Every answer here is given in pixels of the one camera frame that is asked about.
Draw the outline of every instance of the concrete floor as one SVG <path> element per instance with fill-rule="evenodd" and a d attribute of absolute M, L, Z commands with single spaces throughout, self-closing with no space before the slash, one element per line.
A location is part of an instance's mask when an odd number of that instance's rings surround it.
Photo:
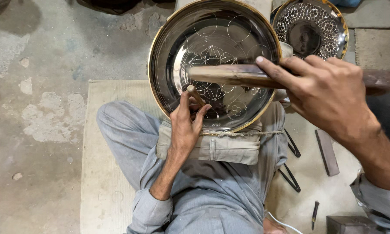
<path fill-rule="evenodd" d="M 146 79 L 154 35 L 174 3 L 122 16 L 73 0 L 0 10 L 0 233 L 80 233 L 89 79 Z"/>

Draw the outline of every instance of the wooden handle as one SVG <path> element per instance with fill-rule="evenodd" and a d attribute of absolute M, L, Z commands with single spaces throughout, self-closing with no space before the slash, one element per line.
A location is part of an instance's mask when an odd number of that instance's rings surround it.
<path fill-rule="evenodd" d="M 201 96 L 200 96 L 199 93 L 196 91 L 195 86 L 189 85 L 189 86 L 186 88 L 186 91 L 188 91 L 188 93 L 192 94 L 192 97 L 195 98 L 196 102 L 197 102 L 201 107 L 205 106 L 205 102 L 202 100 Z"/>
<path fill-rule="evenodd" d="M 363 70 L 363 81 L 368 95 L 383 94 L 390 90 L 390 71 Z M 199 66 L 189 70 L 192 80 L 258 88 L 287 89 L 272 80 L 255 64 Z"/>

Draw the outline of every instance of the gold rim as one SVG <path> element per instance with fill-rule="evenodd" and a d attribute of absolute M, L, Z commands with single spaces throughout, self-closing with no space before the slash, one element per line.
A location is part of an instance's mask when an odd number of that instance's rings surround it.
<path fill-rule="evenodd" d="M 283 3 L 279 9 L 277 10 L 276 14 L 275 14 L 275 18 L 273 19 L 273 23 L 272 23 L 272 28 L 274 28 L 275 26 L 275 19 L 276 17 L 279 15 L 279 13 L 284 10 L 286 8 L 286 6 L 292 2 L 295 2 L 295 1 L 298 1 L 298 0 L 288 0 L 286 3 Z M 343 59 L 344 56 L 345 56 L 345 53 L 347 52 L 347 49 L 348 49 L 348 40 L 349 40 L 349 34 L 348 34 L 348 26 L 347 26 L 347 23 L 345 23 L 345 19 L 344 17 L 342 16 L 342 13 L 341 11 L 339 11 L 339 9 L 334 5 L 332 4 L 331 2 L 329 2 L 328 0 L 317 0 L 317 1 L 322 1 L 322 3 L 324 4 L 327 4 L 338 16 L 338 18 L 341 19 L 341 23 L 342 23 L 342 27 L 344 29 L 344 34 L 345 34 L 345 44 L 344 44 L 344 49 L 342 50 L 342 53 L 341 53 L 341 57 L 339 59 Z"/>
<path fill-rule="evenodd" d="M 166 22 L 161 26 L 161 28 L 158 30 L 158 32 L 156 33 L 156 36 L 155 38 L 153 39 L 152 41 L 152 45 L 150 47 L 150 52 L 149 52 L 149 59 L 148 59 L 148 79 L 149 79 L 149 84 L 150 84 L 150 89 L 152 91 L 152 95 L 153 97 L 155 98 L 156 100 L 156 104 L 158 105 L 158 107 L 162 110 L 162 112 L 166 115 L 166 117 L 170 120 L 171 118 L 169 117 L 169 114 L 167 114 L 165 108 L 163 108 L 163 106 L 161 106 L 159 103 L 160 103 L 160 100 L 158 99 L 158 97 L 155 95 L 155 91 L 154 91 L 154 87 L 153 87 L 153 84 L 150 82 L 150 77 L 151 77 L 151 69 L 150 69 L 150 64 L 151 64 L 151 61 L 152 61 L 152 53 L 153 53 L 153 47 L 155 45 L 155 42 L 159 36 L 159 34 L 161 33 L 161 31 L 163 30 L 163 28 L 165 27 L 166 24 L 168 24 L 176 14 L 178 14 L 180 11 L 184 10 L 184 9 L 187 9 L 189 7 L 191 7 L 192 5 L 194 4 L 198 4 L 198 3 L 201 3 L 201 2 L 207 2 L 207 1 L 210 1 L 210 0 L 195 0 L 193 2 L 190 2 L 188 4 L 186 4 L 185 6 L 183 6 L 182 8 L 178 9 L 177 11 L 175 11 L 174 13 L 172 13 L 166 20 Z M 273 35 L 273 38 L 275 39 L 276 41 L 276 47 L 277 47 L 277 53 L 278 53 L 278 56 L 279 56 L 279 61 L 282 59 L 281 57 L 281 47 L 280 47 L 280 42 L 279 42 L 279 37 L 277 36 L 275 30 L 273 29 L 273 26 L 269 23 L 269 21 L 264 17 L 264 15 L 262 13 L 260 13 L 258 10 L 256 10 L 254 7 L 250 6 L 249 4 L 247 3 L 243 3 L 243 2 L 240 2 L 239 0 L 221 0 L 222 2 L 231 2 L 231 3 L 236 3 L 238 5 L 241 5 L 241 6 L 244 6 L 248 9 L 250 9 L 252 12 L 254 12 L 255 14 L 257 14 L 259 16 L 259 18 L 261 18 L 261 20 L 263 20 L 267 26 L 267 28 L 270 30 L 271 34 Z M 276 90 L 274 89 L 273 90 L 273 93 L 271 94 L 271 97 L 269 99 L 269 101 L 267 102 L 267 104 L 264 106 L 264 108 L 259 112 L 259 114 L 257 114 L 257 116 L 251 120 L 250 122 L 247 122 L 245 123 L 244 125 L 234 129 L 234 130 L 230 130 L 228 132 L 237 132 L 241 129 L 244 129 L 245 127 L 249 126 L 250 124 L 252 124 L 254 121 L 256 121 L 257 119 L 260 118 L 260 116 L 266 111 L 266 109 L 269 107 L 270 103 L 273 101 L 273 98 L 275 97 L 275 94 L 276 94 Z M 210 136 L 217 136 L 216 134 L 210 134 L 210 133 L 202 133 L 203 135 L 210 135 Z"/>

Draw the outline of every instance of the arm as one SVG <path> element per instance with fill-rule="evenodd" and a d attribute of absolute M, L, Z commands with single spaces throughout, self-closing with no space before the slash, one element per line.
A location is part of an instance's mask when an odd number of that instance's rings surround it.
<path fill-rule="evenodd" d="M 150 189 L 136 193 L 133 201 L 133 217 L 127 233 L 163 233 L 162 226 L 172 214 L 171 190 L 173 181 L 182 165 L 189 157 L 197 142 L 203 124 L 203 117 L 211 105 L 207 104 L 198 110 L 198 104 L 188 92 L 183 92 L 180 104 L 170 114 L 172 123 L 171 146 L 161 173 Z M 198 110 L 191 115 L 190 109 Z"/>
<path fill-rule="evenodd" d="M 390 218 L 390 140 L 367 106 L 361 68 L 314 55 L 280 61 L 301 76 L 296 77 L 263 57 L 256 63 L 289 89 L 296 112 L 356 156 L 365 174 L 352 185 L 358 186 L 354 194 L 367 208 Z"/>

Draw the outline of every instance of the metal plate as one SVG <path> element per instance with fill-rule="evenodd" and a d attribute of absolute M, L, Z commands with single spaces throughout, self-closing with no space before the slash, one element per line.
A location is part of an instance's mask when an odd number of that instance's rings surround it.
<path fill-rule="evenodd" d="M 348 47 L 348 28 L 339 10 L 326 0 L 290 0 L 272 13 L 272 25 L 279 41 L 293 47 L 304 59 L 342 59 Z"/>
<path fill-rule="evenodd" d="M 234 0 L 200 0 L 172 14 L 156 35 L 149 57 L 149 81 L 163 112 L 177 108 L 180 94 L 194 85 L 212 105 L 203 130 L 238 131 L 255 121 L 273 99 L 273 89 L 190 80 L 191 66 L 254 63 L 259 55 L 275 64 L 281 49 L 271 25 L 254 8 Z"/>

